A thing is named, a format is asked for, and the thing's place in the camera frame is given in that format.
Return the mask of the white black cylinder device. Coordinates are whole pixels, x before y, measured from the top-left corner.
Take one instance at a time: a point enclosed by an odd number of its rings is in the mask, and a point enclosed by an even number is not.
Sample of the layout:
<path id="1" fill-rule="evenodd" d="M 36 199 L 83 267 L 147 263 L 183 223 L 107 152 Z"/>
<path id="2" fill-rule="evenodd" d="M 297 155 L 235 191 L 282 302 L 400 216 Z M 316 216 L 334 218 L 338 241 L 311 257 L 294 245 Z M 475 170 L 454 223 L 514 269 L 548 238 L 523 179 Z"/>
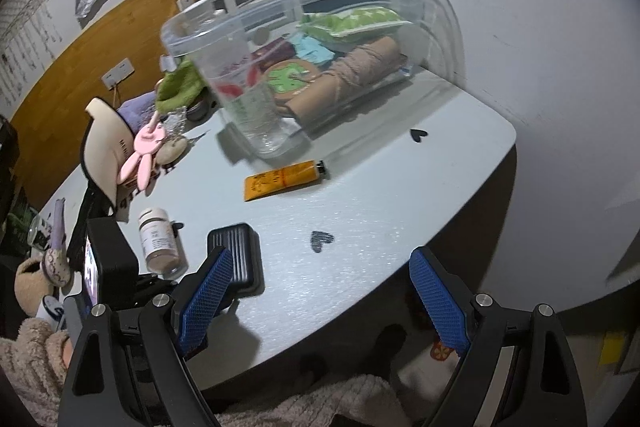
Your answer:
<path id="1" fill-rule="evenodd" d="M 53 332 L 66 329 L 64 307 L 62 303 L 53 296 L 47 295 L 41 299 L 36 317 L 39 320 L 45 321 Z"/>

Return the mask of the black white mug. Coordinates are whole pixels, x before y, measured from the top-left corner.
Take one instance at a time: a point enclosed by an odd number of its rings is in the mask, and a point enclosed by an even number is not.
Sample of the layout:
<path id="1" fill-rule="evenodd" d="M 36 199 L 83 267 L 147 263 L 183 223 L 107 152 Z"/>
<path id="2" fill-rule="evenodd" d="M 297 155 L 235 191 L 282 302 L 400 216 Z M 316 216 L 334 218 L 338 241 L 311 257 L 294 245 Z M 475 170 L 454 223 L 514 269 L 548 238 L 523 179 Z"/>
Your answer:
<path id="1" fill-rule="evenodd" d="M 27 244 L 44 253 L 50 248 L 52 235 L 51 223 L 36 213 L 27 232 Z"/>

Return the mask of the light blue plastic packet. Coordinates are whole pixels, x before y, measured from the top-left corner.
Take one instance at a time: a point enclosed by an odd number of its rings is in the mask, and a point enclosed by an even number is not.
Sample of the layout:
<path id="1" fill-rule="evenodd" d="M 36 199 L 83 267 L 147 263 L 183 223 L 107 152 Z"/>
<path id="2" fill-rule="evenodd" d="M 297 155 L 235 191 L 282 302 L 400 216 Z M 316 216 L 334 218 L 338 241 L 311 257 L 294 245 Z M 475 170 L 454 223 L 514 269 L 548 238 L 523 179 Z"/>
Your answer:
<path id="1" fill-rule="evenodd" d="M 334 53 L 319 40 L 305 34 L 294 34 L 288 41 L 295 48 L 296 56 L 314 65 L 323 65 L 334 59 Z"/>

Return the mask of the beige fluffy earmuffs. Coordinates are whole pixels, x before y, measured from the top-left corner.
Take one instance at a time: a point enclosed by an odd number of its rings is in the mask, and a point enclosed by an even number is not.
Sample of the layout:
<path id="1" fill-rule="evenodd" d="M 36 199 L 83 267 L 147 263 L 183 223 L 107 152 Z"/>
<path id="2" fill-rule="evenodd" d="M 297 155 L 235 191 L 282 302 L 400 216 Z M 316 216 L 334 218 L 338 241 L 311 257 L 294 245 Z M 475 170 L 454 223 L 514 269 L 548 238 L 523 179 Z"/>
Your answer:
<path id="1" fill-rule="evenodd" d="M 18 304 L 28 317 L 35 317 L 42 299 L 54 294 L 54 286 L 41 269 L 40 257 L 28 258 L 17 267 L 14 293 Z"/>

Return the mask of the green dotted white packet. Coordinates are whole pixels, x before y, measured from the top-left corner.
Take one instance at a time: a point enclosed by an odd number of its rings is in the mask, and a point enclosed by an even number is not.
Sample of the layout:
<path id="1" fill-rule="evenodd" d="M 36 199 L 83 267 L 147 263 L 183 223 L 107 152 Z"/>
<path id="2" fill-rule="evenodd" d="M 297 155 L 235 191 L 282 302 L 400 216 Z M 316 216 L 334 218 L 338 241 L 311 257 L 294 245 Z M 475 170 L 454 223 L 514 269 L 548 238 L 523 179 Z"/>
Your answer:
<path id="1" fill-rule="evenodd" d="M 298 28 L 318 40 L 340 42 L 383 35 L 409 24 L 386 6 L 365 5 L 336 13 L 306 13 Z"/>

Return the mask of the white capped supplement bottle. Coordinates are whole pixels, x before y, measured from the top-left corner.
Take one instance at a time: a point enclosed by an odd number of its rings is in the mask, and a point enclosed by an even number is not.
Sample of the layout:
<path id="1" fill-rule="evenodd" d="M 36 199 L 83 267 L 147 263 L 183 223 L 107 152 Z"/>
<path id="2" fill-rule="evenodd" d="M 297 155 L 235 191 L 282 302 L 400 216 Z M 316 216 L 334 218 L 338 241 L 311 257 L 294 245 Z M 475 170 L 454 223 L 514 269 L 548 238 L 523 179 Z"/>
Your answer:
<path id="1" fill-rule="evenodd" d="M 165 210 L 145 209 L 139 216 L 139 235 L 146 267 L 162 277 L 171 277 L 180 269 L 177 242 Z"/>

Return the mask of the white wall power strip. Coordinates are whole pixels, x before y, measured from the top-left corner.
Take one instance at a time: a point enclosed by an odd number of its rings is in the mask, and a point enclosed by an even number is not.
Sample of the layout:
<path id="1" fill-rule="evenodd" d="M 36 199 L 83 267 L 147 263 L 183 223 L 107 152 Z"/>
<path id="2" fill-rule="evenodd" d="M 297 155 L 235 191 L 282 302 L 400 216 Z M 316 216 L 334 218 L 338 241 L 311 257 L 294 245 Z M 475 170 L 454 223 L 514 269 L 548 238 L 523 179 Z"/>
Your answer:
<path id="1" fill-rule="evenodd" d="M 133 73 L 134 66 L 132 66 L 129 58 L 126 57 L 109 69 L 101 79 L 108 90 L 113 90 L 120 82 L 130 77 Z"/>

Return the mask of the black winter glove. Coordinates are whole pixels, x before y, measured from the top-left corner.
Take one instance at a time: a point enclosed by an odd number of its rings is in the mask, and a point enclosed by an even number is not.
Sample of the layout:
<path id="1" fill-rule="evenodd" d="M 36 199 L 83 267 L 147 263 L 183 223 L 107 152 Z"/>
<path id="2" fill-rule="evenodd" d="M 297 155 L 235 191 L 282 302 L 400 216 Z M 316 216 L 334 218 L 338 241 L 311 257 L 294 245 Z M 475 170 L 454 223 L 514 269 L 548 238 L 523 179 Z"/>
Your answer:
<path id="1" fill-rule="evenodd" d="M 82 198 L 72 236 L 67 245 L 67 260 L 73 272 L 81 272 L 85 262 L 87 223 L 90 219 L 108 217 L 111 202 L 102 191 L 89 183 Z"/>

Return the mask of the black small case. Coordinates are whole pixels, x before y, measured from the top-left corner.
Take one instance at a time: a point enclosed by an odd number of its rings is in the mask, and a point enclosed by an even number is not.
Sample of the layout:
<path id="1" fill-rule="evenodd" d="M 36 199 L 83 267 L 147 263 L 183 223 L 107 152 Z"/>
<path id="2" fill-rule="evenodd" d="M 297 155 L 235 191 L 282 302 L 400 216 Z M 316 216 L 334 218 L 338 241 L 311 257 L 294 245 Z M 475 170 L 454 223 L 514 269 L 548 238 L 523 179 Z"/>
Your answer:
<path id="1" fill-rule="evenodd" d="M 247 223 L 228 225 L 209 231 L 207 252 L 216 247 L 227 248 L 232 257 L 232 277 L 227 294 L 230 297 L 260 295 L 265 288 L 259 235 Z"/>

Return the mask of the purple fluffy cloth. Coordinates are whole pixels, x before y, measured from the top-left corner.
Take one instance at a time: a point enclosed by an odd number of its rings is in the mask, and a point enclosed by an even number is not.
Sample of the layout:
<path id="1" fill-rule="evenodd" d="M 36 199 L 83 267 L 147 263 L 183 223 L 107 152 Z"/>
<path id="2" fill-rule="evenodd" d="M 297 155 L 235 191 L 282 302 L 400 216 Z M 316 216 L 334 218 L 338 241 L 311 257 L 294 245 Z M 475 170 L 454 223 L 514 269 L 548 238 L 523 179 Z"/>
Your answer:
<path id="1" fill-rule="evenodd" d="M 130 98 L 117 109 L 133 134 L 137 134 L 152 118 L 155 112 L 155 93 L 146 92 L 137 98 Z"/>

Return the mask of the orange hand cream tube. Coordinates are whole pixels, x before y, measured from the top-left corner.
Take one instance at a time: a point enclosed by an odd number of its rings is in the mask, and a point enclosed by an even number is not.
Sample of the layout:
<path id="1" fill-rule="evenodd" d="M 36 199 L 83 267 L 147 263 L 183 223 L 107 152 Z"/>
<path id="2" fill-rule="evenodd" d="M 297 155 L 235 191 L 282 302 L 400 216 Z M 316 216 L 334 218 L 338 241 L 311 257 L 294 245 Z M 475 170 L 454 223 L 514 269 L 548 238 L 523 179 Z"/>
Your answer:
<path id="1" fill-rule="evenodd" d="M 244 200 L 255 199 L 293 190 L 293 188 L 315 184 L 326 175 L 322 160 L 307 160 L 279 169 L 248 176 L 244 181 Z"/>

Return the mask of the green fluffy hat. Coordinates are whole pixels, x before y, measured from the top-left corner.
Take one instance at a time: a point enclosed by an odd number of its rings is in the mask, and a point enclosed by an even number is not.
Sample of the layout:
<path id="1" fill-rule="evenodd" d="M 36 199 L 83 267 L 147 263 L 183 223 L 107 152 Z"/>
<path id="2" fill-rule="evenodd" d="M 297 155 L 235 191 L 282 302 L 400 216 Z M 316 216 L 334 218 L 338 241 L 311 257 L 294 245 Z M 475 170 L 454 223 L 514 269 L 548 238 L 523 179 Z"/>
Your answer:
<path id="1" fill-rule="evenodd" d="M 180 107 L 190 106 L 205 88 L 198 69 L 185 58 L 173 72 L 166 72 L 156 89 L 155 108 L 168 114 Z"/>

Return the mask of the beige black sun visor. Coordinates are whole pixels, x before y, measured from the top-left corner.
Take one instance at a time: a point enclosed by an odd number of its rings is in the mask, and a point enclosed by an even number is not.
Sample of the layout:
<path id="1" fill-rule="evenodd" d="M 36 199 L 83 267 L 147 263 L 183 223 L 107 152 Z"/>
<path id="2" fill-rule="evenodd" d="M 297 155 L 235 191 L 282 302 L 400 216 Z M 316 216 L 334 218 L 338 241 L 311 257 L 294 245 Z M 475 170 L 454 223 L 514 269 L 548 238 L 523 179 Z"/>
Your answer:
<path id="1" fill-rule="evenodd" d="M 120 168 L 134 151 L 134 132 L 127 121 L 103 98 L 93 98 L 85 108 L 90 117 L 82 139 L 80 165 L 92 187 L 116 210 Z"/>

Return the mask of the red cigarette pack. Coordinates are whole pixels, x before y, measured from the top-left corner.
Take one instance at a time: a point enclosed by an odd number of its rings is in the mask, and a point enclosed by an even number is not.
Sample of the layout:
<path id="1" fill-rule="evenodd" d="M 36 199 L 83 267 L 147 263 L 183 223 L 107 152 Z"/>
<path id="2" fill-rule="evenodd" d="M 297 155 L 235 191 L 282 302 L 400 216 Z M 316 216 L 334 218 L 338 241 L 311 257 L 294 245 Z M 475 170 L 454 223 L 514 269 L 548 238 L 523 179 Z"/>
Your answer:
<path id="1" fill-rule="evenodd" d="M 252 59 L 260 70 L 266 70 L 272 65 L 289 60 L 295 55 L 296 51 L 292 43 L 280 38 L 254 51 Z"/>

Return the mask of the patterned fabric ball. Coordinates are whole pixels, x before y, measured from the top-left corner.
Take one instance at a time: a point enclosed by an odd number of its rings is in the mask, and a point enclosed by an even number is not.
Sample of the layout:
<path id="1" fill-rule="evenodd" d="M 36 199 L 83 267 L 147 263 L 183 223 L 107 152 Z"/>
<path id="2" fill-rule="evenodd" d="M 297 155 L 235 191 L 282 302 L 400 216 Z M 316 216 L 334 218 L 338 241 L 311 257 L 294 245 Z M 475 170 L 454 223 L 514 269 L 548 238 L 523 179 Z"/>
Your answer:
<path id="1" fill-rule="evenodd" d="M 72 279 L 64 249 L 49 248 L 42 257 L 41 270 L 46 279 L 59 288 L 66 287 Z"/>

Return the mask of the cardboard tube with twine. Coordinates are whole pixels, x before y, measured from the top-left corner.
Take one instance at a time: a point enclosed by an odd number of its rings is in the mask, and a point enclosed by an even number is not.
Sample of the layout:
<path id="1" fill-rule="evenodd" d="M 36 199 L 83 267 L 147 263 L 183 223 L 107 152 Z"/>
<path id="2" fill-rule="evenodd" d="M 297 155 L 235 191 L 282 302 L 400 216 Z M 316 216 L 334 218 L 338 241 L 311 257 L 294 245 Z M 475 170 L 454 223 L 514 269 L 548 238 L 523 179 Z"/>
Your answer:
<path id="1" fill-rule="evenodd" d="M 310 127 L 366 94 L 375 83 L 401 69 L 406 60 L 392 37 L 356 46 L 285 102 L 281 112 Z"/>

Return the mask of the clear plastic storage bin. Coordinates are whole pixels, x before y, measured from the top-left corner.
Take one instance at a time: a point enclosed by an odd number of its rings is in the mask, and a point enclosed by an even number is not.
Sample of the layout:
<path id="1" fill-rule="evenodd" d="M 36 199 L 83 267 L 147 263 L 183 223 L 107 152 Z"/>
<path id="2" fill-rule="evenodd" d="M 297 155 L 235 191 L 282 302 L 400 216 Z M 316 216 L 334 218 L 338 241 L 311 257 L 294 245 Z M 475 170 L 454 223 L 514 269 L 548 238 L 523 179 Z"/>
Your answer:
<path id="1" fill-rule="evenodd" d="M 386 135 L 464 65 L 449 0 L 200 0 L 163 24 L 250 158 Z"/>

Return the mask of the clear plastic water bottle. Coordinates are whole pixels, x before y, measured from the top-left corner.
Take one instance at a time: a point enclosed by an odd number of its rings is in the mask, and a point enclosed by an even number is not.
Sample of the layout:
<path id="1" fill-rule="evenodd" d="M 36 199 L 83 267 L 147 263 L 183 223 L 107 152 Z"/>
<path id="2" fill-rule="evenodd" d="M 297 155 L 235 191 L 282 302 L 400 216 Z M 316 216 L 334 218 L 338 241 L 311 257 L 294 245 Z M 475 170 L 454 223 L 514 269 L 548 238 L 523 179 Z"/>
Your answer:
<path id="1" fill-rule="evenodd" d="M 250 52 L 203 51 L 192 58 L 231 124 L 256 156 L 277 157 L 291 147 L 293 131 L 280 114 L 274 95 Z"/>

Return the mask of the pink bunny hand mirror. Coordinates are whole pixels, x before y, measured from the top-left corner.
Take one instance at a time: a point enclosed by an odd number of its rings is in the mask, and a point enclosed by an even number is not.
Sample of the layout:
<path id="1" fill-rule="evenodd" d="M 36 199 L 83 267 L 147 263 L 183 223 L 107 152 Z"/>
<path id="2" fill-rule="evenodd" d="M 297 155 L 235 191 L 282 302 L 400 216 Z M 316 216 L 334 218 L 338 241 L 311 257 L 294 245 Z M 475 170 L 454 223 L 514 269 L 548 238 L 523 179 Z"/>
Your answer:
<path id="1" fill-rule="evenodd" d="M 136 174 L 138 190 L 144 192 L 151 181 L 154 156 L 166 139 L 166 128 L 160 122 L 160 112 L 156 110 L 134 138 L 134 151 L 120 167 L 117 183 L 125 183 Z"/>

